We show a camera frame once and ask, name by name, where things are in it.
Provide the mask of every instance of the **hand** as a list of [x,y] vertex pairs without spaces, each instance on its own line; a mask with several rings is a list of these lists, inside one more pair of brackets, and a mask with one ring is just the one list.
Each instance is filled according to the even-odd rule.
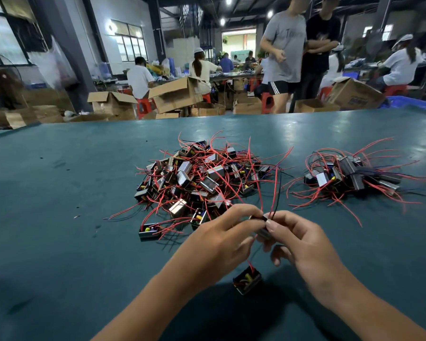
[[269,252],[276,241],[284,244],[273,248],[273,263],[278,266],[281,258],[288,259],[312,295],[332,310],[346,286],[356,279],[342,264],[322,228],[289,211],[277,211],[266,226],[275,240],[264,241],[263,250]]
[[265,226],[263,220],[241,218],[262,216],[252,205],[233,205],[220,217],[201,224],[180,246],[159,275],[181,294],[193,297],[221,280],[249,257],[254,237]]
[[283,62],[286,60],[286,53],[284,52],[284,50],[275,49],[273,51],[273,55],[275,56],[278,62]]

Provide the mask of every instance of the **teal table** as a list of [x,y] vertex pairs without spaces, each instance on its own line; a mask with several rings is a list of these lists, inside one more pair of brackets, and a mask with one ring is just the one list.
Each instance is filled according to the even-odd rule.
[[[221,116],[173,120],[39,125],[0,136],[0,340],[88,340],[117,315],[176,251],[183,237],[143,242],[146,215],[103,218],[134,204],[135,166],[177,149],[177,137],[227,141],[270,157],[294,147],[284,167],[299,176],[313,150],[356,151],[394,136],[375,150],[396,148],[411,160],[404,172],[426,176],[426,112],[410,109],[318,114]],[[224,145],[218,139],[215,147]],[[405,183],[426,194],[426,184]],[[262,185],[264,209],[273,186]],[[341,206],[318,203],[299,210],[319,223],[346,266],[369,289],[426,328],[426,197],[402,206],[380,196],[348,198]],[[257,203],[252,196],[248,202]],[[289,209],[285,194],[280,209]],[[162,340],[356,340],[339,319],[309,294],[297,272],[276,269],[259,244],[252,264],[264,284],[242,297],[231,281],[242,264],[195,297]]]

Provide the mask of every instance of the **gray t-shirt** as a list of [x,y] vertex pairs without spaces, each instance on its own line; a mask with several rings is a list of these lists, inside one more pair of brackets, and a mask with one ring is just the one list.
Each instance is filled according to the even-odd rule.
[[287,11],[275,14],[267,25],[264,37],[273,47],[284,50],[285,61],[279,63],[274,55],[268,57],[268,81],[300,82],[303,47],[306,42],[306,20],[302,15],[291,16]]

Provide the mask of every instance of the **white shirt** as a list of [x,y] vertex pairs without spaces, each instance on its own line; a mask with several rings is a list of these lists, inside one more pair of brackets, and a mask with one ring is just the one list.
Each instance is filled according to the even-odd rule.
[[133,95],[137,99],[145,97],[149,91],[148,83],[155,81],[147,67],[135,65],[127,73],[128,84],[133,88]]
[[415,62],[411,63],[407,50],[401,49],[383,63],[383,66],[390,68],[391,73],[384,75],[383,80],[387,86],[392,85],[406,85],[412,82],[415,77],[415,70],[419,63],[423,62],[421,50],[415,48],[416,57]]
[[260,61],[260,65],[262,66],[263,72],[262,84],[268,85],[268,74],[265,74],[265,71],[268,70],[268,58],[264,58],[262,61]]
[[192,76],[193,78],[200,79],[202,81],[205,81],[207,84],[210,84],[210,73],[216,72],[217,66],[216,64],[211,63],[210,61],[201,60],[200,63],[202,64],[202,72],[200,73],[200,76],[196,75],[196,72],[194,70],[194,66],[191,63],[189,66],[189,76]]
[[327,86],[331,86],[333,85],[333,81],[342,76],[342,72],[337,71],[338,67],[339,67],[339,61],[337,59],[337,55],[336,53],[330,55],[328,57],[328,64],[330,69],[327,71],[327,73],[324,75],[324,77],[322,78],[322,82],[320,83],[320,89],[327,87]]

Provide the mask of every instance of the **person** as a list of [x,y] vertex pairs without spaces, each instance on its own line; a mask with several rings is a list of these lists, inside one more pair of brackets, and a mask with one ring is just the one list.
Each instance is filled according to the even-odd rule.
[[189,76],[199,80],[200,94],[209,94],[212,91],[210,84],[210,73],[222,70],[221,66],[205,60],[205,53],[202,48],[194,51],[194,61],[189,66]]
[[298,99],[317,97],[320,83],[328,71],[330,50],[338,45],[341,21],[333,15],[339,0],[322,0],[319,13],[306,22],[306,35],[310,49],[303,56],[301,81],[290,103],[289,112],[295,109]]
[[421,50],[410,45],[412,39],[412,34],[406,34],[396,42],[392,48],[396,52],[380,66],[380,76],[370,79],[368,85],[385,92],[387,86],[407,85],[412,82],[418,64],[424,61]]
[[[240,222],[249,216],[258,219]],[[363,341],[426,341],[426,330],[352,275],[319,225],[289,211],[277,211],[267,222],[261,217],[262,211],[256,206],[237,204],[199,226],[92,341],[157,340],[191,298],[249,257],[252,234],[265,226],[274,241],[257,240],[263,242],[264,252],[271,252],[273,264],[279,266],[283,259],[289,260],[312,295]]]
[[245,62],[250,61],[251,63],[255,63],[255,62],[256,62],[256,59],[253,57],[253,55],[254,55],[254,53],[253,53],[253,51],[251,50],[251,51],[248,53],[248,57],[246,57]]
[[128,84],[133,89],[133,96],[136,99],[148,98],[148,92],[154,86],[155,79],[145,66],[147,63],[143,57],[136,57],[134,62],[136,65],[126,73]]
[[263,79],[262,83],[257,86],[257,88],[254,89],[254,96],[262,99],[262,94],[265,92],[268,92],[268,74],[265,74],[268,69],[268,57],[262,59],[260,61],[260,65],[257,66],[257,68],[254,70],[256,75],[259,75],[263,71]]
[[224,73],[230,73],[234,69],[233,62],[229,58],[228,53],[224,53],[224,56],[222,57],[221,61],[219,62],[219,65],[221,66],[222,71]]
[[344,70],[344,56],[342,55],[342,51],[344,47],[339,44],[331,51],[331,55],[328,58],[328,71],[322,78],[322,82],[320,83],[319,89],[322,89],[327,86],[333,85],[333,81],[336,78],[342,76],[342,72]]
[[301,62],[306,42],[306,22],[302,13],[311,0],[291,0],[289,8],[275,14],[260,41],[268,57],[268,87],[275,114],[285,113],[289,94],[300,82]]

